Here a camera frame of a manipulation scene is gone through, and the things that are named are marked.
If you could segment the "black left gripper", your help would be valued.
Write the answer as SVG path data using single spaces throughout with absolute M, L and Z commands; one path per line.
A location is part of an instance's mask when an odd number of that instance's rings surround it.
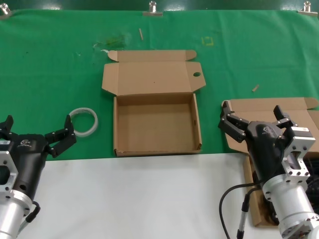
M 50 132 L 45 136 L 21 134 L 15 137 L 15 134 L 11 132 L 12 126 L 11 115 L 0 123 L 0 138 L 13 139 L 10 154 L 18 170 L 13 189 L 34 199 L 48 154 L 56 158 L 76 143 L 71 116 L 66 116 L 63 129 Z

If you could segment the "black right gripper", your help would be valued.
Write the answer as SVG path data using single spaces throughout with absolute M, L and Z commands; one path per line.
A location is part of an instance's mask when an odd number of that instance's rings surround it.
M 282 167 L 285 141 L 282 129 L 298 126 L 279 105 L 273 110 L 276 122 L 251 121 L 237 117 L 228 101 L 222 104 L 218 127 L 238 143 L 246 141 L 250 158 L 260 181 L 284 173 Z

